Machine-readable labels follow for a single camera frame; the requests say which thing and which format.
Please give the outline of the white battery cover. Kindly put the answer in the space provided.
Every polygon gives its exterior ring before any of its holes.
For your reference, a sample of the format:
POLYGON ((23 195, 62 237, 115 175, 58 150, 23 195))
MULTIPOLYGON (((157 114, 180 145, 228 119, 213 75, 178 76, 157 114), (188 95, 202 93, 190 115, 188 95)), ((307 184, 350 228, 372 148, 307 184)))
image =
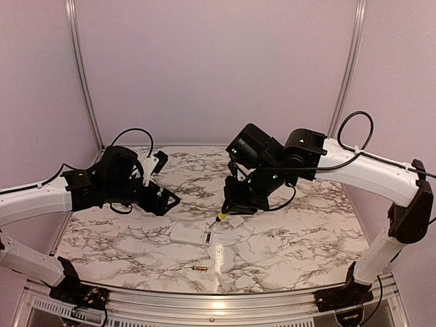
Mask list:
POLYGON ((233 227, 237 228, 239 225, 241 225, 245 220, 240 216, 232 216, 229 218, 228 223, 233 227))

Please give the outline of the yellow handled screwdriver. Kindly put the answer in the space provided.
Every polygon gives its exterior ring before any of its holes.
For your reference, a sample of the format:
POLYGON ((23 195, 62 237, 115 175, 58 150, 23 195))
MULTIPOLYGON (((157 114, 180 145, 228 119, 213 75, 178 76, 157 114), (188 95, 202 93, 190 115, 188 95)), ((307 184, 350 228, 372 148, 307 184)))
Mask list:
POLYGON ((216 223, 223 221, 227 216, 227 213, 219 212, 215 217, 215 220, 208 226, 208 228, 211 229, 216 223))

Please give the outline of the white remote control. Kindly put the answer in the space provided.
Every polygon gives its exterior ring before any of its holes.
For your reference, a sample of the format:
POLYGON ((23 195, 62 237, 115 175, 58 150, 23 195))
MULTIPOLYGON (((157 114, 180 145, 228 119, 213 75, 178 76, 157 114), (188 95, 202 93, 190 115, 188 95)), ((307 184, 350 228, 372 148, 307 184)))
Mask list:
POLYGON ((202 236, 204 232, 208 231, 199 228, 186 228, 183 225, 178 224, 172 228, 170 240, 175 243, 209 247, 212 243, 213 235, 211 235, 210 245, 203 245, 202 236))

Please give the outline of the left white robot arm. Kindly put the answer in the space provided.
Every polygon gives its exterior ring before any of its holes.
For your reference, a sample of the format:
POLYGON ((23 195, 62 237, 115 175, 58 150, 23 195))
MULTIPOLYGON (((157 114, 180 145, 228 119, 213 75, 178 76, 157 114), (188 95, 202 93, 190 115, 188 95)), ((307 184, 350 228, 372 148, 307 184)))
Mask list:
MULTIPOLYGON (((165 166, 168 156, 158 151, 140 162, 138 154, 124 146, 109 146, 90 168, 61 172, 34 185, 1 192, 1 226, 47 215, 74 213, 105 204, 136 205, 147 213, 163 216, 180 203, 170 190, 151 177, 165 166)), ((1 233, 1 266, 39 279, 72 303, 86 297, 86 288, 69 260, 36 251, 1 233)))

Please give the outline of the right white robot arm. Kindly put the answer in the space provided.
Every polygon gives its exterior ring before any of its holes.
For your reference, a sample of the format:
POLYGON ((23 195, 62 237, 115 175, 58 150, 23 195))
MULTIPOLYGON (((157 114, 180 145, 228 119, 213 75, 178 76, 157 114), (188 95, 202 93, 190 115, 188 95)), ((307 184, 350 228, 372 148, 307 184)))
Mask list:
POLYGON ((226 149, 231 175, 225 180, 221 215, 269 211, 269 195, 299 179, 333 181, 392 201, 388 225, 348 272, 337 298, 352 305, 377 275, 409 244, 424 238, 433 207, 433 191, 421 161, 389 162, 362 149, 347 150, 338 140, 308 129, 293 131, 284 145, 253 123, 226 149))

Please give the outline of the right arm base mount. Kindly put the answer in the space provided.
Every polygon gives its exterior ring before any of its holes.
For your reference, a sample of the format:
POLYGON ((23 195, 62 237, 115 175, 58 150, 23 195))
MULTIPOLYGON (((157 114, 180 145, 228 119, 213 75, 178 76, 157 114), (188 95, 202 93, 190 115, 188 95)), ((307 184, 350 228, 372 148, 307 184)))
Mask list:
POLYGON ((343 285, 318 290, 314 293, 319 312, 343 309, 372 301, 370 285, 343 285))

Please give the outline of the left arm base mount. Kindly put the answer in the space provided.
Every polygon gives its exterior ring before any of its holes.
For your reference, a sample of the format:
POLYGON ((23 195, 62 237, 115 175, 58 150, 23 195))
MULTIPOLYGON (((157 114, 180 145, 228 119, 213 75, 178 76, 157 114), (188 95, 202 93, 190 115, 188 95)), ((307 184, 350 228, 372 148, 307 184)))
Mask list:
POLYGON ((103 287, 81 285, 79 288, 67 289, 54 287, 49 296, 69 303, 78 308, 90 308, 103 311, 106 308, 109 290, 103 287))

